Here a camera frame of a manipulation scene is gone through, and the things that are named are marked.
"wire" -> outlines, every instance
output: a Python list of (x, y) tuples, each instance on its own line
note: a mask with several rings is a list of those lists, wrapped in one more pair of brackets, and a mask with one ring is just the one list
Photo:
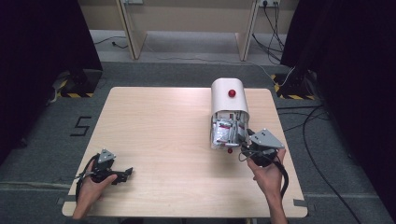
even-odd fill
[(301, 109), (301, 108), (316, 108), (322, 105), (302, 105), (302, 106), (287, 106), (287, 107), (279, 107), (276, 110), (283, 110), (283, 109)]
[[(152, 48), (150, 48), (147, 44), (144, 44), (151, 52), (156, 52), (155, 50), (153, 50)], [(229, 62), (229, 61), (225, 61), (225, 60), (207, 60), (207, 59), (201, 59), (201, 58), (197, 58), (197, 57), (195, 57), (195, 58), (178, 58), (178, 57), (170, 57), (170, 58), (161, 58), (161, 57), (157, 57), (157, 56), (154, 56), (154, 58), (156, 58), (156, 59), (158, 59), (158, 60), (186, 60), (186, 61), (195, 61), (195, 60), (197, 60), (197, 61), (202, 61), (202, 62), (208, 62), (208, 63), (230, 63), (230, 64), (245, 64), (245, 63), (250, 63), (250, 64), (254, 64), (254, 65), (256, 65), (256, 66), (259, 66), (260, 67), (260, 69), (264, 72), (264, 74), (265, 75), (267, 75), (270, 79), (271, 79), (271, 81), (274, 83), (274, 85), (277, 85), (278, 87), (282, 87), (283, 85), (285, 85), (285, 83), (286, 83), (286, 81), (288, 80), (288, 78), (289, 78), (289, 76), (290, 76), (290, 74), (291, 74), (291, 72), (294, 70), (294, 67), (292, 67), (290, 70), (289, 70), (289, 72), (288, 72), (288, 74), (287, 74), (287, 76), (286, 76), (286, 78), (285, 78), (285, 81), (282, 83), (282, 84), (278, 84), (278, 83), (276, 83), (273, 79), (272, 79), (272, 77), (271, 77), (271, 75), (269, 75), (268, 73), (267, 73), (267, 71), (265, 70), (265, 68), (263, 68), (261, 65), (259, 65), (259, 64), (256, 64), (256, 63), (252, 63), (252, 62), (248, 62), (248, 61), (246, 61), (246, 62)]]
[[(325, 118), (321, 118), (320, 115), (323, 114), (327, 114), (326, 112), (323, 112), (321, 114), (318, 114), (315, 116), (316, 119), (323, 119), (323, 120), (330, 120), (330, 119), (325, 119)], [(285, 112), (285, 113), (278, 113), (278, 115), (305, 115), (308, 116), (308, 114), (304, 114), (304, 113), (299, 113), (299, 112)]]
[(17, 181), (2, 181), (0, 185), (11, 186), (16, 188), (17, 186), (27, 186), (33, 189), (70, 189), (71, 185), (66, 184), (51, 184), (43, 182), (17, 182)]
[(101, 40), (99, 42), (94, 42), (93, 44), (97, 45), (97, 44), (103, 43), (103, 42), (105, 42), (105, 41), (107, 41), (109, 39), (112, 39), (112, 38), (126, 38), (126, 37), (122, 36), (122, 35), (115, 35), (115, 36), (111, 36), (109, 38), (103, 39), (103, 40)]
[(128, 48), (128, 45), (127, 46), (120, 46), (120, 45), (118, 45), (116, 42), (111, 42), (111, 44), (113, 45), (113, 46), (115, 46), (115, 47), (119, 47), (120, 49), (126, 49), (126, 48)]
[[(322, 114), (325, 114), (325, 113), (326, 113), (326, 112), (323, 112), (323, 113), (321, 113), (321, 114), (318, 114), (318, 115), (314, 116), (312, 119), (317, 119), (318, 116), (320, 116), (320, 115), (322, 115)], [(298, 128), (298, 127), (301, 127), (301, 126), (304, 126), (304, 124), (302, 123), (302, 124), (296, 125), (296, 126), (294, 126), (294, 127), (285, 129), (285, 130), (283, 130), (283, 132), (287, 132), (287, 131), (290, 131), (290, 130), (292, 130), (292, 129), (295, 129), (295, 128)]]
[(87, 169), (90, 166), (90, 163), (92, 161), (96, 160), (97, 158), (99, 158), (99, 153), (97, 153), (96, 155), (92, 156), (90, 158), (90, 160), (88, 161), (88, 163), (85, 165), (84, 170), (78, 176), (76, 176), (76, 179), (78, 179), (78, 182), (76, 184), (76, 202), (78, 202), (79, 191), (82, 188), (82, 182), (83, 182), (83, 180), (85, 178), (85, 173), (87, 172)]
[(267, 18), (268, 22), (270, 23), (271, 29), (273, 31), (273, 37), (278, 41), (278, 44), (280, 46), (280, 48), (283, 50), (283, 48), (285, 47), (285, 45), (283, 44), (282, 40), (279, 37), (279, 34), (277, 32), (277, 22), (279, 20), (279, 4), (277, 2), (274, 2), (275, 4), (275, 26), (272, 24), (268, 14), (267, 14), (267, 10), (266, 7), (264, 7), (264, 14), (265, 17)]
[(268, 54), (268, 56), (271, 56), (271, 57), (275, 58), (277, 61), (280, 62), (280, 59), (279, 59), (273, 52), (271, 52), (271, 50), (274, 50), (274, 51), (277, 51), (277, 52), (282, 52), (281, 50), (271, 49), (271, 48), (269, 48), (269, 47), (266, 47), (264, 44), (262, 44), (262, 43), (256, 38), (256, 36), (255, 36), (254, 34), (252, 34), (252, 36), (253, 36), (253, 38), (256, 40), (256, 42), (257, 42), (257, 44), (259, 45), (259, 47), (260, 47), (264, 52), (266, 52), (266, 53)]
[(239, 155), (238, 155), (238, 160), (239, 160), (239, 161), (245, 161), (245, 160), (247, 160), (248, 158), (250, 158), (250, 157), (254, 156), (255, 154), (257, 154), (257, 151), (253, 151), (253, 150), (246, 150), (246, 152), (252, 152), (252, 154), (246, 156), (243, 160), (241, 160), (241, 155), (242, 155), (243, 153), (242, 153), (242, 152), (239, 152)]
[(341, 197), (341, 195), (337, 192), (337, 190), (330, 184), (330, 182), (326, 179), (326, 177), (324, 176), (324, 174), (319, 170), (317, 163), (315, 162), (314, 158), (312, 157), (311, 151), (309, 149), (309, 146), (307, 144), (306, 141), (306, 135), (305, 135), (305, 127), (306, 127), (306, 123), (309, 121), (309, 118), (315, 113), (315, 111), (317, 109), (321, 108), (320, 106), (317, 106), (315, 109), (313, 109), (311, 111), (311, 113), (309, 113), (308, 117), (305, 119), (304, 121), (304, 125), (303, 125), (303, 139), (304, 139), (304, 146), (306, 149), (306, 152), (308, 153), (309, 158), (311, 159), (312, 163), (315, 166), (315, 169), (318, 171), (319, 175), (322, 177), (322, 179), (326, 182), (326, 184), (332, 189), (332, 191), (335, 193), (335, 195), (337, 195), (337, 197), (341, 200), (341, 202), (344, 204), (344, 206), (349, 210), (350, 214), (355, 218), (355, 220), (358, 223), (361, 223), (361, 221), (359, 220), (359, 218), (356, 216), (356, 214), (353, 212), (353, 210), (349, 207), (349, 205), (347, 204), (347, 202), (343, 199), (343, 197)]
[[(271, 40), (270, 40), (270, 43), (269, 43), (269, 45), (268, 45), (268, 48), (271, 48), (271, 44), (272, 44), (273, 39), (274, 39), (274, 34), (271, 36)], [(271, 60), (270, 55), (268, 54), (268, 61), (270, 61), (270, 62), (273, 63), (273, 64), (280, 64), (280, 59), (276, 58), (276, 60), (277, 60), (279, 63), (274, 63), (274, 62)]]

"human hand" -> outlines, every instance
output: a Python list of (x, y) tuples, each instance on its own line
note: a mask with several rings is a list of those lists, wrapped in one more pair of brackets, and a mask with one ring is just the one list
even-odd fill
[[(279, 162), (283, 162), (286, 149), (280, 149), (277, 152)], [(247, 166), (254, 174), (253, 180), (257, 181), (260, 189), (267, 199), (270, 209), (271, 223), (283, 224), (288, 223), (282, 205), (280, 188), (282, 185), (282, 174), (279, 169), (271, 163), (266, 167), (258, 166), (251, 158), (247, 158)]]
[[(283, 162), (285, 154), (286, 149), (283, 148), (277, 152), (277, 157), (280, 159), (280, 163)], [(266, 197), (280, 197), (282, 174), (274, 164), (270, 164), (266, 167), (260, 167), (251, 158), (247, 158), (247, 166), (254, 174), (253, 180), (257, 181), (257, 184)]]
[[(91, 171), (93, 161), (88, 166), (87, 171)], [(73, 213), (73, 219), (82, 219), (87, 216), (91, 206), (101, 197), (102, 192), (109, 186), (117, 175), (110, 175), (100, 183), (95, 183), (91, 180), (90, 176), (86, 176), (82, 181), (81, 189), (78, 195), (78, 202)]]

